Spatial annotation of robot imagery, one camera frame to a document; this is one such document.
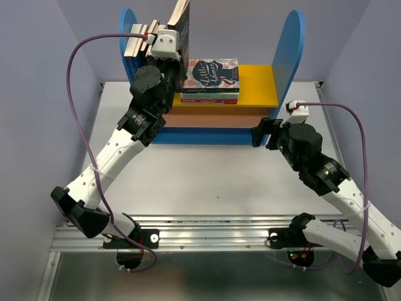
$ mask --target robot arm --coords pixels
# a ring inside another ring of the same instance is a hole
[[[155,41],[155,55],[148,65],[135,74],[130,92],[133,99],[127,112],[118,121],[117,128],[96,157],[97,173],[105,192],[122,169],[142,152],[165,125],[163,114],[172,109],[177,82],[185,76],[184,62],[178,52],[179,35],[164,30]],[[174,43],[159,45],[160,37],[169,37]],[[109,213],[101,210],[100,194],[95,181],[95,168],[90,164],[74,181],[65,187],[56,187],[53,201],[86,237],[99,234],[122,237],[113,227]],[[114,222],[128,237],[133,238],[139,225],[122,213],[114,214]]]
[[[328,201],[362,233],[363,194],[348,171],[336,160],[321,153],[322,136],[305,123],[309,115],[305,101],[288,103],[290,116],[285,120],[263,118],[252,129],[253,146],[270,134],[267,149],[278,149],[299,179]],[[401,279],[401,231],[374,205],[368,205],[367,244],[363,252],[363,269],[379,284],[390,287]],[[314,216],[302,213],[288,229],[270,229],[274,233],[271,247],[302,247],[316,243],[356,261],[361,245],[359,236],[327,226]]]

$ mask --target blue bookend panel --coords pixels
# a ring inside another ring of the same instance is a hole
[[[165,127],[155,144],[252,145],[250,129]]]
[[[129,8],[123,9],[123,11],[121,12],[121,15],[120,15],[120,24],[118,27],[118,32],[130,33],[132,24],[136,24],[136,23],[137,23],[137,19],[135,17],[135,14],[133,13],[133,11]],[[120,52],[121,52],[121,58],[123,60],[125,72],[127,73],[128,80],[132,84],[133,73],[132,73],[131,68],[129,67],[127,61],[124,58],[124,52],[125,52],[125,48],[127,47],[127,42],[128,42],[128,38],[120,38]]]
[[[301,61],[305,42],[305,20],[301,11],[292,11],[288,15],[281,32],[280,40],[274,55],[273,76],[276,84],[278,108],[269,110],[272,119],[277,118],[289,86],[294,79]]]

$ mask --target tabletop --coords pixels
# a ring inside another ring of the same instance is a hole
[[[90,139],[95,154],[131,98],[129,82],[106,82]],[[315,83],[293,82],[284,102],[294,99],[319,102]],[[285,116],[283,107],[279,118]],[[322,108],[310,107],[307,123],[323,136],[323,153],[336,159]],[[151,144],[106,197],[114,211],[134,215],[339,214],[302,184],[280,152],[251,146]]]

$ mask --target yellow board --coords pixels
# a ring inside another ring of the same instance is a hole
[[[180,94],[174,97],[174,106],[180,107],[278,107],[273,69],[270,65],[239,65],[239,97],[236,105],[215,103],[181,103]]]

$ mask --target gray wall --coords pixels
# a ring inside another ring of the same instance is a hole
[[[2,1],[0,14],[0,300],[33,300],[61,220],[49,194],[83,160],[65,87],[77,41],[55,0]],[[71,76],[88,130],[99,91],[82,53]]]
[[[176,0],[57,0],[75,36],[115,32],[123,8],[139,23],[166,23]],[[305,50],[297,80],[325,80],[369,0],[191,0],[191,58],[232,58],[242,64],[271,64],[281,29],[292,9],[306,20]],[[101,81],[127,80],[118,42],[97,41],[85,48]]]
[[[370,199],[401,227],[401,1],[373,0],[323,85],[325,100],[348,104],[367,136]],[[362,187],[355,121],[330,110],[347,167]]]

